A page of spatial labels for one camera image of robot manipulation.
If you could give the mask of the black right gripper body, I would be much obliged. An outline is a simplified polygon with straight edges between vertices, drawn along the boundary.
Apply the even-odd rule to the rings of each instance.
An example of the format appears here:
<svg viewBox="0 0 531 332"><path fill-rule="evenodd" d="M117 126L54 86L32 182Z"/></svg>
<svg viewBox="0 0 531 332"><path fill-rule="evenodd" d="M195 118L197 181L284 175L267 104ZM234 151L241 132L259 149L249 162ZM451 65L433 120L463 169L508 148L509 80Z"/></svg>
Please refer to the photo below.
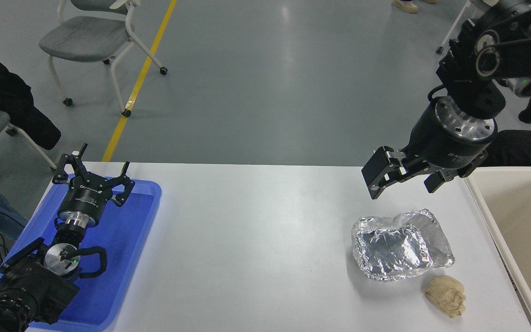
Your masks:
<svg viewBox="0 0 531 332"><path fill-rule="evenodd" d="M432 101L413 126L407 149L435 166L460 169L491 141L491 119L470 116L454 101Z"/></svg>

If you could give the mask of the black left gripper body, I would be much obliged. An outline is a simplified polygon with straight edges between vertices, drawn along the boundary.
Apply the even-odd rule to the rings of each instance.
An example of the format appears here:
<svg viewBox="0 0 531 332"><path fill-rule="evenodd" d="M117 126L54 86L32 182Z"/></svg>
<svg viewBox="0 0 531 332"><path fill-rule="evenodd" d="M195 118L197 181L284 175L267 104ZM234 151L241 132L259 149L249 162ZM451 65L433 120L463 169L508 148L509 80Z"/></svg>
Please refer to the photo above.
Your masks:
<svg viewBox="0 0 531 332"><path fill-rule="evenodd" d="M87 183L85 179L72 178L59 208L59 218L67 220L70 216L82 213L92 221L99 221L111 197L112 189L104 184L93 180Z"/></svg>

